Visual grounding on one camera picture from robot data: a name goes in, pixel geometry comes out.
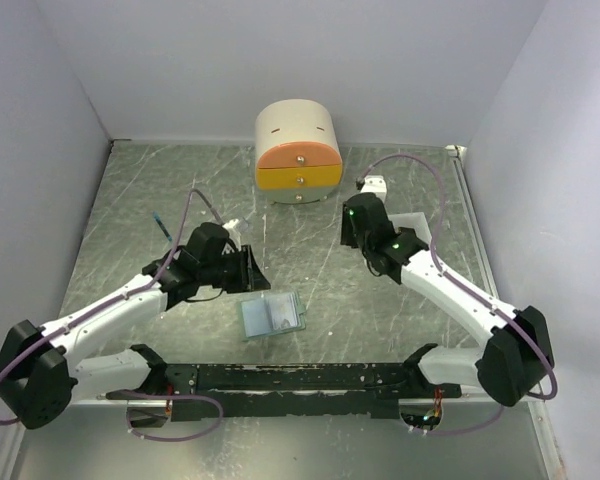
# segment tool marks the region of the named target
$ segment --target yellow drawer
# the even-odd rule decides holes
[[[336,186],[340,183],[341,176],[342,165],[256,168],[256,182],[262,190]]]

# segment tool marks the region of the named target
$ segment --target table surface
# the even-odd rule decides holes
[[[249,220],[245,240],[273,290],[296,290],[308,306],[306,330],[245,342],[236,303],[249,295],[227,295],[178,306],[112,338],[98,354],[147,343],[169,362],[371,362],[403,361],[428,342],[473,346],[431,302],[371,276],[359,251],[339,245],[341,205],[356,193],[355,177],[374,159],[397,151],[420,155],[441,171],[449,203],[439,253],[484,288],[458,173],[441,148],[344,147],[339,189],[326,201],[289,206],[269,205],[255,188],[251,147],[117,143],[63,312],[99,299],[162,256],[169,245],[152,212],[175,230],[186,192],[196,185],[225,218]],[[423,211],[433,225],[440,209],[426,170],[396,160],[379,173],[388,180],[389,213]],[[210,220],[206,210],[195,204],[187,235]],[[445,405],[443,427],[450,429],[481,423],[495,407]],[[397,420],[349,415],[231,418],[199,440],[156,444],[126,433],[124,407],[74,406],[49,426],[26,432],[13,478],[547,478],[529,408],[520,403],[492,427],[460,438],[422,439]],[[158,434],[187,435],[209,421],[171,424]]]
[[[340,187],[325,201],[270,205],[254,184],[254,149],[237,146],[142,146],[117,143],[84,235],[63,306],[69,314],[119,288],[169,248],[157,212],[175,234],[186,192],[195,185],[225,220],[244,217],[252,245],[274,292],[297,291],[307,306],[306,329],[245,342],[237,303],[258,294],[224,295],[180,305],[112,338],[98,355],[146,343],[169,362],[403,361],[429,342],[473,346],[455,321],[418,293],[387,277],[375,278],[360,252],[340,246],[342,202],[356,194],[355,178],[381,155],[408,151],[436,166],[448,191],[439,254],[483,288],[477,252],[453,165],[442,148],[341,149]],[[386,176],[389,213],[423,211],[430,225],[440,214],[435,180],[415,162],[394,160]],[[194,198],[185,235],[208,209]],[[201,290],[200,297],[215,292]]]

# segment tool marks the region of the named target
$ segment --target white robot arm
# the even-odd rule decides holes
[[[528,341],[502,316],[520,326],[553,367],[544,316],[533,307],[520,311],[492,297],[438,259],[440,270],[429,250],[426,221],[423,229],[423,222],[414,221],[416,214],[387,215],[386,192],[384,179],[370,176],[361,193],[345,202],[341,244],[360,249],[376,275],[387,275],[433,301],[478,343],[476,348],[462,349],[430,345],[418,361],[426,381],[481,387],[502,405],[513,406],[547,371]]]
[[[190,301],[201,286],[227,293],[269,289],[251,247],[240,246],[237,222],[225,225],[203,223],[196,228],[157,281],[156,272],[167,255],[80,311],[40,327],[28,320],[13,327],[0,351],[0,375],[9,371],[0,382],[0,397],[17,418],[27,428],[38,428],[70,403],[145,385],[156,364],[164,362],[144,345],[115,355],[87,357],[121,331]],[[40,346],[35,351],[17,360],[36,343]]]

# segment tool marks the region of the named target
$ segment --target metal floor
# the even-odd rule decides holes
[[[248,219],[252,228],[245,243],[253,246],[274,291],[299,292],[308,306],[306,330],[244,342],[236,304],[248,295],[226,295],[174,308],[112,338],[100,354],[146,343],[169,362],[395,362],[429,342],[473,346],[432,303],[387,278],[374,278],[358,251],[339,245],[341,205],[356,193],[355,177],[379,156],[398,150],[422,156],[441,171],[448,204],[439,254],[485,288],[466,192],[442,148],[344,147],[339,189],[326,201],[290,206],[269,205],[255,188],[251,147],[117,143],[63,314],[118,288],[162,256],[169,245],[151,213],[158,212],[174,233],[185,194],[195,184],[225,219]],[[438,192],[426,170],[396,160],[378,171],[388,181],[389,213],[423,211],[433,225],[440,214]],[[196,203],[185,235],[209,219],[206,207]],[[449,402],[443,426],[479,423],[494,408]],[[361,416],[238,418],[225,420],[203,439],[165,445],[128,435],[122,408],[78,406],[51,425],[26,432],[13,478],[547,478],[530,408],[521,403],[507,409],[496,425],[463,437],[423,439],[409,435],[401,422]],[[191,433],[203,423],[173,424],[160,434]]]

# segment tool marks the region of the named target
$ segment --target orange drawer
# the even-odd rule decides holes
[[[258,168],[293,168],[342,165],[340,154],[318,142],[293,142],[270,148],[258,160]]]
[[[256,183],[262,190],[330,187],[340,183],[342,165],[298,168],[256,168]]]

